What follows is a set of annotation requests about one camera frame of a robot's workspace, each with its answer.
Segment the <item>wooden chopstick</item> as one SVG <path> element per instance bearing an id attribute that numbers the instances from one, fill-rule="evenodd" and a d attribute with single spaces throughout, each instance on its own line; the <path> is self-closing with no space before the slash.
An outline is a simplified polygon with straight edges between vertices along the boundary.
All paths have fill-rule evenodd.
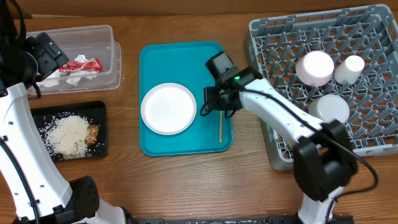
<path id="1" fill-rule="evenodd" d="M 223 142 L 223 112 L 219 111 L 219 143 Z"/>

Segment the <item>large white plate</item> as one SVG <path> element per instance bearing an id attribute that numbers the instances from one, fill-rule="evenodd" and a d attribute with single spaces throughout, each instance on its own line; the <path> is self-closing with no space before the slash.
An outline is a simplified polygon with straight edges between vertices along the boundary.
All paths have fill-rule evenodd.
<path id="1" fill-rule="evenodd" d="M 162 83 L 150 89 L 141 102 L 141 118 L 153 132 L 174 135 L 194 121 L 197 103 L 193 93 L 178 83 Z"/>

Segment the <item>teal serving tray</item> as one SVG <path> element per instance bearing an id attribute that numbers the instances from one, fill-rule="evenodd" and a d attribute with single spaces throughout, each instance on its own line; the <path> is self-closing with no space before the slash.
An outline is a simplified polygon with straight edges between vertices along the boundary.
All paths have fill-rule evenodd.
<path id="1" fill-rule="evenodd" d="M 223 51 L 214 41 L 155 44 L 144 47 L 139 56 L 139 98 L 162 83 L 178 83 L 194 95 L 197 109 L 204 104 L 203 90 L 215 81 L 205 67 L 206 61 Z M 196 114 L 193 123 L 183 132 L 161 135 L 139 122 L 139 144 L 148 156 L 226 151 L 233 143 L 233 124 L 223 117 L 223 142 L 219 143 L 219 112 L 206 116 Z"/>

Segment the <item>white tissue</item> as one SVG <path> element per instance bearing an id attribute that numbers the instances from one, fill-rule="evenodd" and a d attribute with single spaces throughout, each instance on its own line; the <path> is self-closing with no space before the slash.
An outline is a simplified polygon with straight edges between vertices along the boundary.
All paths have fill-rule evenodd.
<path id="1" fill-rule="evenodd" d="M 60 83 L 61 74 L 62 73 L 57 70 L 49 75 L 44 81 L 38 82 L 37 84 L 39 87 L 43 86 L 45 88 L 57 86 Z"/>
<path id="2" fill-rule="evenodd" d="M 72 61 L 77 61 L 77 62 L 86 62 L 92 58 L 86 58 L 85 55 L 78 55 L 75 59 Z M 96 74 L 99 72 L 89 72 L 89 71 L 79 71 L 79 72 L 67 72 L 68 78 L 67 78 L 67 83 L 71 85 L 77 86 L 78 82 L 82 78 L 87 78 L 91 80 L 96 76 Z"/>

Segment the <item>red snack wrapper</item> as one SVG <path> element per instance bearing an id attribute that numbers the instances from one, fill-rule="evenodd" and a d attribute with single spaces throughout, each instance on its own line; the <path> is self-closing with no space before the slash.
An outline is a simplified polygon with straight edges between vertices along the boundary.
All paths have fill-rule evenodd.
<path id="1" fill-rule="evenodd" d="M 103 66 L 99 58 L 94 57 L 86 62 L 69 61 L 59 68 L 59 72 L 102 72 Z"/>

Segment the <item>small white plate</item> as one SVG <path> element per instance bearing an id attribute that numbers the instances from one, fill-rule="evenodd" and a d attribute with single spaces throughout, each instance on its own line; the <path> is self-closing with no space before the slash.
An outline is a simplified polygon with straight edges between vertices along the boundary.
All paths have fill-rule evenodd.
<path id="1" fill-rule="evenodd" d="M 329 54 L 315 50 L 297 62 L 295 71 L 302 83 L 309 86 L 323 86 L 330 81 L 334 67 Z"/>

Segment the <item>brown food scraps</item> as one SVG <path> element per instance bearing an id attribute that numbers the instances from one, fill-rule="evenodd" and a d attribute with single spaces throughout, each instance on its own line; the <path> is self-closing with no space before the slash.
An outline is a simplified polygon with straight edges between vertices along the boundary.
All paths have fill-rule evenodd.
<path id="1" fill-rule="evenodd" d="M 93 147 L 98 141 L 100 131 L 99 125 L 91 124 L 87 127 L 85 138 L 79 137 L 73 143 L 72 156 L 83 155 L 88 149 Z"/>

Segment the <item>grey bowl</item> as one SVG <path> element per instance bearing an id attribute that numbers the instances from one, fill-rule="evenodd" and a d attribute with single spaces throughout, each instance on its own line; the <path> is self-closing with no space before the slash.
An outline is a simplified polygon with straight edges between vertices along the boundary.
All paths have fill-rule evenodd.
<path id="1" fill-rule="evenodd" d="M 341 123 L 345 123 L 349 118 L 349 106 L 340 96 L 325 95 L 317 98 L 310 104 L 308 113 L 326 123 L 335 119 Z"/>

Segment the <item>white paper cup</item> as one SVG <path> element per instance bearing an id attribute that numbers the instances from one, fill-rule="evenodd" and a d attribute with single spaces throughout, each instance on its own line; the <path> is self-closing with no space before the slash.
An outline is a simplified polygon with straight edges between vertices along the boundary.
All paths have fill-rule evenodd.
<path id="1" fill-rule="evenodd" d="M 364 60 L 357 55 L 347 57 L 334 71 L 333 77 L 341 85 L 354 84 L 365 66 Z"/>

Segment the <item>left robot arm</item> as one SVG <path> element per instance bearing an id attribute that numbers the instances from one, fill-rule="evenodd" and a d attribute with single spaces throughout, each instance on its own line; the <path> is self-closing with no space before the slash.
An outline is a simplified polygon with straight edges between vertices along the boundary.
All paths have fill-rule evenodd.
<path id="1" fill-rule="evenodd" d="M 51 160 L 30 112 L 27 89 L 68 57 L 45 33 L 26 36 L 1 1 L 1 174 L 13 194 L 15 223 L 133 223 L 98 195 L 90 176 L 66 181 Z"/>

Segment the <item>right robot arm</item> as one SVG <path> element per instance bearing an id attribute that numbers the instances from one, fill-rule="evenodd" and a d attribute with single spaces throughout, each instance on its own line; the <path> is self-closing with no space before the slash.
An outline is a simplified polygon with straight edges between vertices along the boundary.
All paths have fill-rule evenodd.
<path id="1" fill-rule="evenodd" d="M 277 132 L 294 154 L 295 181 L 304 193 L 292 223 L 337 223 L 332 210 L 358 166 L 344 125 L 316 118 L 283 97 L 256 69 L 240 70 L 219 52 L 205 64 L 215 86 L 204 89 L 202 116 L 218 110 L 230 118 L 244 108 Z"/>

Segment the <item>grey dishwasher rack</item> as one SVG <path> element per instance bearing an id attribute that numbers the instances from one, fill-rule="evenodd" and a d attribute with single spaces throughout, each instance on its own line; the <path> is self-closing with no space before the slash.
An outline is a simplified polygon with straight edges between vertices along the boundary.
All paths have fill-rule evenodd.
<path id="1" fill-rule="evenodd" d="M 295 64 L 313 50 L 328 53 L 335 65 L 357 55 L 364 70 L 352 85 L 330 80 L 307 86 L 296 76 Z M 357 155 L 397 153 L 397 22 L 387 6 L 255 19 L 244 51 L 248 65 L 302 110 L 327 94 L 342 97 L 350 108 L 345 127 Z"/>

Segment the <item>white rice pile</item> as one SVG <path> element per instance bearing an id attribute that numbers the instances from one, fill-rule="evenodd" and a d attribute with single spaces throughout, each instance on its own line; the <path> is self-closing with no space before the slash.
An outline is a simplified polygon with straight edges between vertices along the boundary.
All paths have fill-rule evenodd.
<path id="1" fill-rule="evenodd" d="M 53 159 L 77 159 L 84 157 L 88 150 L 85 143 L 88 127 L 85 117 L 68 114 L 63 118 L 52 116 L 39 128 L 39 133 Z"/>

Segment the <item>black rectangular tray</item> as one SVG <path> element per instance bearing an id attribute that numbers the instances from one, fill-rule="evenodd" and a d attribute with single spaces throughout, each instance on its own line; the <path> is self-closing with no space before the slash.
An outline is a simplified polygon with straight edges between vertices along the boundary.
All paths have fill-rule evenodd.
<path id="1" fill-rule="evenodd" d="M 47 151 L 54 162 L 102 158 L 108 154 L 108 127 L 106 106 L 102 101 L 87 101 L 68 105 L 49 106 L 31 109 L 34 123 L 46 145 Z M 61 149 L 50 142 L 48 132 L 58 128 L 61 119 L 79 116 L 89 125 L 99 127 L 96 142 L 87 146 L 85 140 L 79 142 L 72 150 Z"/>

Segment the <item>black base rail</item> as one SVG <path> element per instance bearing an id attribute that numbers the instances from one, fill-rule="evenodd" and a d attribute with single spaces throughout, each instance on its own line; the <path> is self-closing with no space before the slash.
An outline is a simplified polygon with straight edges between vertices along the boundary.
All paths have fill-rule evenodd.
<path id="1" fill-rule="evenodd" d="M 267 218 L 164 220 L 163 218 L 137 219 L 138 224 L 299 224 L 297 215 L 269 216 Z"/>

